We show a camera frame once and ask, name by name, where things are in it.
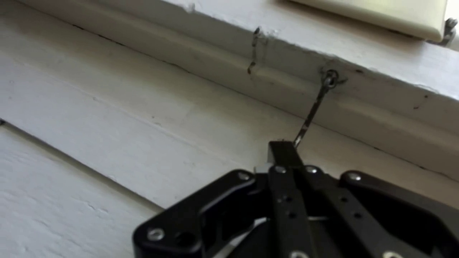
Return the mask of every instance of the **black tool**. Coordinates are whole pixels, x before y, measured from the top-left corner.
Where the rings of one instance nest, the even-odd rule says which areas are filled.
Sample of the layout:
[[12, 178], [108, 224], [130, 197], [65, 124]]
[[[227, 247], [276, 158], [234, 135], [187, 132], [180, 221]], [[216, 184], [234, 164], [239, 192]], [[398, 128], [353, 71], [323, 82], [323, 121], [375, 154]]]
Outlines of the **black tool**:
[[142, 224], [135, 257], [211, 258], [247, 234], [230, 258], [459, 258], [459, 211], [359, 171], [335, 179], [300, 142], [270, 142], [269, 171], [229, 172]]

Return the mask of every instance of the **wood plank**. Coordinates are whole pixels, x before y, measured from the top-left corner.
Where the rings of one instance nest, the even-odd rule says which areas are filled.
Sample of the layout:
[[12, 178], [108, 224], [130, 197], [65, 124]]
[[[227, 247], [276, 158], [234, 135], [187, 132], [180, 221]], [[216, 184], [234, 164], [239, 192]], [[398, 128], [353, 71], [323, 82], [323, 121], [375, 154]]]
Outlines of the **wood plank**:
[[[292, 139], [302, 125], [178, 68], [23, 15], [2, 30], [0, 118], [161, 207], [264, 162], [267, 142]], [[302, 155], [336, 177], [362, 169], [459, 207], [457, 182], [319, 126]]]
[[0, 126], [2, 257], [134, 257], [160, 210], [10, 126]]
[[338, 69], [319, 125], [458, 177], [457, 52], [286, 2], [23, 2], [299, 118]]

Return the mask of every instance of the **white surface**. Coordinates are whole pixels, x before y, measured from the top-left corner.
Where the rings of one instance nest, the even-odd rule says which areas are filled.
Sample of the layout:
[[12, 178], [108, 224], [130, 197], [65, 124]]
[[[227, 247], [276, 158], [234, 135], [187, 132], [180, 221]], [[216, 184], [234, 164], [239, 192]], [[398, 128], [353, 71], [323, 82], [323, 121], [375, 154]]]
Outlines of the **white surface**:
[[[419, 167], [459, 167], [459, 53], [286, 2], [23, 2], [297, 116], [315, 98], [319, 71], [339, 69], [349, 81], [319, 125]], [[33, 25], [28, 19], [23, 28]]]
[[293, 0], [421, 39], [442, 42], [448, 0]]
[[448, 0], [447, 17], [459, 19], [459, 0]]
[[[302, 124], [105, 39], [16, 12], [22, 16], [9, 13], [2, 30], [0, 118], [161, 207], [229, 169], [264, 162], [267, 142], [292, 139]], [[333, 175], [362, 169], [459, 202], [449, 198], [454, 181], [317, 126], [302, 154]]]
[[2, 257], [134, 257], [134, 230], [157, 212], [97, 172], [0, 126]]

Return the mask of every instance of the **crack in paint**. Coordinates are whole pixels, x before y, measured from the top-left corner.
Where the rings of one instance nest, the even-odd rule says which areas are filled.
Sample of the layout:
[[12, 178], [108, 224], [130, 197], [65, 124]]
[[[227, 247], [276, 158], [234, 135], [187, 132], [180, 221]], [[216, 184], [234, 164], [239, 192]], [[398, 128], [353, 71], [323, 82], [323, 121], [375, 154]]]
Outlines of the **crack in paint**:
[[259, 59], [257, 48], [259, 48], [260, 32], [262, 32], [262, 28], [257, 28], [256, 32], [253, 33], [254, 35], [254, 38], [253, 38], [253, 60], [250, 62], [249, 69], [247, 69], [249, 75], [253, 75], [253, 69], [257, 66], [257, 59]]
[[79, 29], [79, 30], [84, 30], [84, 32], [97, 35], [98, 38], [105, 39], [105, 40], [109, 40], [109, 42], [112, 42], [112, 43], [115, 43], [115, 45], [125, 46], [124, 43], [117, 42], [117, 40], [114, 40], [114, 39], [111, 39], [111, 38], [107, 38], [107, 36], [104, 36], [104, 35], [99, 35], [99, 33], [94, 33], [94, 32], [91, 32], [91, 30], [87, 30], [85, 28], [82, 28], [82, 26], [79, 26], [79, 25], [72, 23], [72, 26], [76, 28], [76, 29]]
[[418, 103], [416, 106], [414, 106], [415, 111], [419, 111], [424, 105], [426, 105], [429, 102], [429, 95], [425, 95], [424, 99], [421, 101], [421, 103]]

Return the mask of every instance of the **metal bolt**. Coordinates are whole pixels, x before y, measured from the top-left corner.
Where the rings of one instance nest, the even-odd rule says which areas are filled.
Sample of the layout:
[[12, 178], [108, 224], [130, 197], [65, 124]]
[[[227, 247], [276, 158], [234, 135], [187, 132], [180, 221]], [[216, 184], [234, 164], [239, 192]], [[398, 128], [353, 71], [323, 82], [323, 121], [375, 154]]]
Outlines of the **metal bolt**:
[[348, 175], [352, 181], [362, 181], [362, 177], [359, 174], [349, 174]]
[[287, 169], [284, 167], [274, 167], [274, 171], [279, 174], [287, 174]]
[[161, 241], [163, 238], [164, 238], [164, 230], [161, 230], [161, 228], [155, 228], [155, 230], [151, 230], [151, 231], [148, 231], [148, 235], [147, 235], [147, 238], [150, 240], [150, 241]]
[[323, 85], [329, 89], [335, 89], [339, 85], [340, 73], [338, 71], [327, 71], [323, 76]]
[[317, 172], [319, 172], [319, 169], [315, 168], [315, 167], [306, 167], [306, 171], [307, 171], [309, 174], [317, 174]]
[[290, 253], [290, 258], [309, 258], [309, 255], [302, 251], [293, 251]]
[[458, 20], [457, 19], [448, 19], [445, 23], [447, 30], [452, 30], [458, 26]]
[[404, 258], [404, 257], [399, 255], [398, 253], [386, 251], [382, 258]]
[[249, 179], [250, 179], [250, 175], [246, 174], [246, 172], [239, 172], [239, 178], [243, 179], [243, 181], [249, 181]]

